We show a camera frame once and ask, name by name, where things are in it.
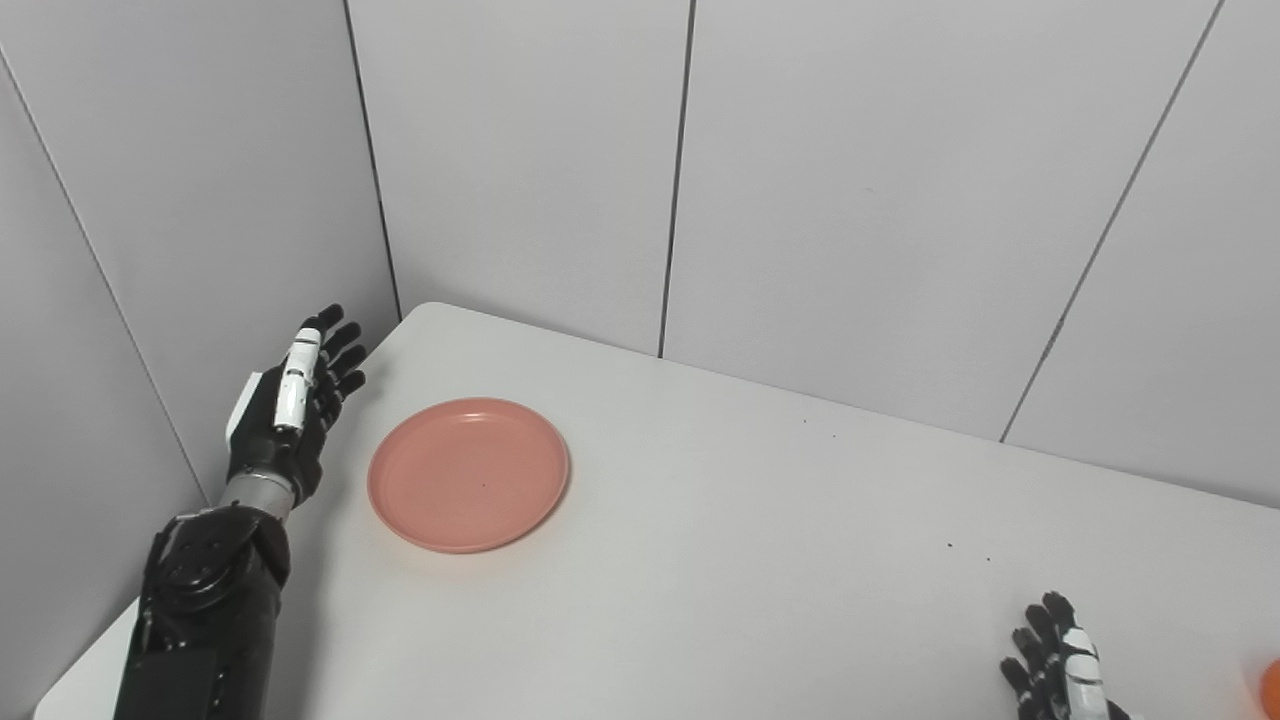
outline pink plate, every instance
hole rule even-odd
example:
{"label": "pink plate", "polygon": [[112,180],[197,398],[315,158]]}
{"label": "pink plate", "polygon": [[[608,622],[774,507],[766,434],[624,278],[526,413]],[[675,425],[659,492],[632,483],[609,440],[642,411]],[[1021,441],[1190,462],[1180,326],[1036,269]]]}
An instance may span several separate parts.
{"label": "pink plate", "polygon": [[388,434],[369,464],[369,500],[402,538],[480,552],[538,527],[568,482],[568,451],[541,415],[506,400],[442,402]]}

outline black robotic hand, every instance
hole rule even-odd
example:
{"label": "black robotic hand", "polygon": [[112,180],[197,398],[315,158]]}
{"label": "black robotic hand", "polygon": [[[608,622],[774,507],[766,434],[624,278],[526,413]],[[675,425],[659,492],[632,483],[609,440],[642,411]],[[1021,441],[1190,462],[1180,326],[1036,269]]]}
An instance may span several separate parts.
{"label": "black robotic hand", "polygon": [[1098,651],[1071,603],[1056,592],[1044,593],[1042,603],[1027,606],[1030,628],[1014,630],[1027,666],[1012,657],[1000,664],[1018,693],[1018,720],[1130,720],[1106,700]]}
{"label": "black robotic hand", "polygon": [[308,318],[284,361],[250,378],[228,423],[221,498],[156,534],[116,720],[262,719],[291,565],[284,520],[316,491],[325,436],[365,383],[360,325],[330,334],[340,320],[338,305]]}
{"label": "black robotic hand", "polygon": [[356,368],[367,352],[351,345],[360,325],[334,329],[342,316],[342,306],[330,305],[308,318],[288,356],[250,378],[228,424],[228,478],[252,470],[283,477],[293,484],[294,506],[315,493],[329,428],[347,396],[365,384]]}

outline robot finger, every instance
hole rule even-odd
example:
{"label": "robot finger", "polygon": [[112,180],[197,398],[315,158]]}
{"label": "robot finger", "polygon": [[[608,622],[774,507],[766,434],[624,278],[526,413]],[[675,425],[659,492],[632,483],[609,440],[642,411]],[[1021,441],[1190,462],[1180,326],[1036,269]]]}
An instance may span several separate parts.
{"label": "robot finger", "polygon": [[320,334],[325,334],[330,328],[342,322],[342,305],[334,302],[333,305],[307,318],[306,322],[302,323],[302,327],[314,328],[320,331]]}
{"label": "robot finger", "polygon": [[1042,646],[1039,638],[1036,637],[1036,633],[1028,628],[1018,628],[1014,630],[1012,637],[1014,644],[1018,646],[1018,651],[1027,659],[1027,670],[1032,675],[1043,673],[1044,665],[1048,662],[1048,656],[1044,652],[1044,646]]}
{"label": "robot finger", "polygon": [[1053,720],[1048,702],[1037,692],[1021,662],[1006,657],[1000,662],[1000,673],[1018,694],[1018,720]]}
{"label": "robot finger", "polygon": [[343,378],[352,370],[360,366],[365,359],[369,357],[369,351],[365,350],[364,345],[357,345],[342,355],[337,360],[329,364],[329,369],[333,370],[334,377]]}
{"label": "robot finger", "polygon": [[1053,618],[1050,616],[1048,610],[1044,610],[1043,605],[1028,605],[1025,615],[1027,623],[1039,635],[1048,653],[1053,655],[1059,652],[1061,650],[1057,642],[1059,632],[1053,626]]}
{"label": "robot finger", "polygon": [[364,386],[365,386],[365,373],[355,370],[349,375],[338,380],[338,395],[340,395],[342,398],[346,400],[347,397],[351,396],[351,393],[356,392]]}
{"label": "robot finger", "polygon": [[1044,610],[1048,610],[1050,616],[1053,619],[1053,624],[1057,625],[1057,634],[1062,637],[1071,628],[1079,625],[1075,624],[1075,607],[1056,592],[1047,592],[1042,598],[1044,603]]}
{"label": "robot finger", "polygon": [[338,328],[329,336],[321,350],[329,357],[337,357],[342,348],[347,347],[360,337],[360,323],[347,323],[346,325]]}

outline gray wall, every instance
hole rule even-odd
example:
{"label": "gray wall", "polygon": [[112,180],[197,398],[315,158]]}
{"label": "gray wall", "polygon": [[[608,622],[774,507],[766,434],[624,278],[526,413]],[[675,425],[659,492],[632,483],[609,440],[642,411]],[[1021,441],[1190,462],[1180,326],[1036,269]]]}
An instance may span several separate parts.
{"label": "gray wall", "polygon": [[212,493],[289,325],[396,323],[342,0],[5,0],[0,46]]}
{"label": "gray wall", "polygon": [[1275,3],[526,5],[352,0],[407,306],[1280,507]]}
{"label": "gray wall", "polygon": [[134,592],[196,482],[216,495],[247,374],[326,302],[371,342],[397,313],[339,0],[5,0],[0,50],[33,118],[5,73],[10,720]]}

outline wall seam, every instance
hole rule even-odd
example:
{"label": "wall seam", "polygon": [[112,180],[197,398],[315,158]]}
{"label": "wall seam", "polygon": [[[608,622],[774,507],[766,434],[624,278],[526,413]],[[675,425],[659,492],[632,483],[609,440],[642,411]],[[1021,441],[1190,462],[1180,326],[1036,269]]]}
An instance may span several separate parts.
{"label": "wall seam", "polygon": [[342,12],[347,18],[347,42],[351,45],[351,65],[356,72],[356,94],[360,96],[360,118],[365,123],[365,145],[369,149],[369,169],[374,174],[374,195],[378,197],[378,220],[383,229],[383,247],[387,250],[387,270],[392,279],[392,297],[396,300],[396,320],[404,320],[399,300],[399,283],[396,278],[396,260],[392,256],[392,238],[387,232],[387,211],[383,208],[383,183],[378,177],[378,156],[374,154],[374,131],[369,127],[369,106],[365,102],[365,78],[360,73],[360,54],[356,51],[356,26],[351,22],[351,3],[342,0]]}
{"label": "wall seam", "polygon": [[1192,67],[1196,65],[1196,60],[1199,58],[1201,50],[1204,47],[1204,41],[1208,40],[1210,32],[1213,29],[1213,23],[1217,22],[1217,15],[1222,9],[1226,0],[1217,0],[1213,5],[1213,12],[1210,13],[1208,22],[1204,24],[1204,29],[1201,31],[1199,38],[1196,41],[1196,47],[1192,49],[1190,56],[1187,59],[1187,64],[1183,67],[1181,74],[1178,77],[1178,82],[1174,85],[1174,91],[1170,94],[1169,100],[1165,102],[1164,110],[1160,113],[1160,118],[1156,120],[1155,128],[1152,128],[1151,135],[1147,137],[1147,143],[1143,146],[1142,152],[1138,155],[1138,161],[1134,164],[1133,172],[1129,173],[1129,179],[1125,182],[1124,190],[1120,191],[1120,197],[1116,200],[1115,206],[1111,209],[1111,215],[1107,217],[1106,224],[1102,227],[1102,233],[1098,236],[1098,241],[1093,245],[1093,251],[1089,254],[1089,259],[1084,263],[1084,269],[1080,272],[1080,277],[1075,281],[1075,287],[1071,288],[1071,295],[1066,299],[1066,306],[1062,307],[1061,315],[1057,318],[1057,323],[1053,325],[1053,331],[1048,336],[1048,342],[1044,343],[1044,350],[1041,351],[1039,359],[1036,361],[1036,368],[1032,369],[1032,375],[1028,378],[1027,384],[1023,387],[1023,392],[1018,398],[1018,404],[1014,406],[1012,414],[1009,416],[1009,421],[1005,424],[1005,432],[1000,434],[1000,442],[1006,442],[1009,439],[1010,430],[1014,429],[1014,423],[1018,420],[1018,415],[1023,410],[1023,405],[1027,402],[1027,397],[1030,395],[1032,386],[1039,378],[1041,369],[1044,368],[1044,361],[1048,360],[1050,354],[1053,351],[1053,345],[1057,342],[1059,336],[1062,334],[1062,327],[1066,324],[1066,316],[1071,313],[1075,306],[1075,300],[1080,295],[1080,288],[1084,287],[1085,279],[1089,277],[1089,272],[1093,270],[1093,265],[1098,259],[1098,254],[1102,251],[1102,243],[1107,241],[1111,234],[1111,228],[1115,225],[1116,218],[1120,217],[1120,211],[1124,209],[1125,201],[1129,199],[1129,192],[1133,190],[1134,182],[1138,179],[1138,174],[1142,172],[1143,165],[1147,163],[1147,156],[1151,154],[1151,149],[1156,145],[1156,138],[1160,136],[1160,131],[1165,127],[1165,120],[1169,119],[1169,113],[1172,110],[1174,104],[1178,101],[1178,96],[1183,91],[1183,86],[1187,83],[1187,78],[1190,76]]}
{"label": "wall seam", "polygon": [[676,126],[676,170],[671,182],[671,225],[667,228],[667,268],[662,281],[662,316],[658,325],[658,357],[667,351],[667,310],[671,306],[671,268],[676,256],[676,210],[680,208],[680,170],[685,159],[685,117],[689,110],[689,70],[694,58],[694,18],[698,0],[689,0],[689,28],[685,36],[685,77],[680,88],[680,120]]}

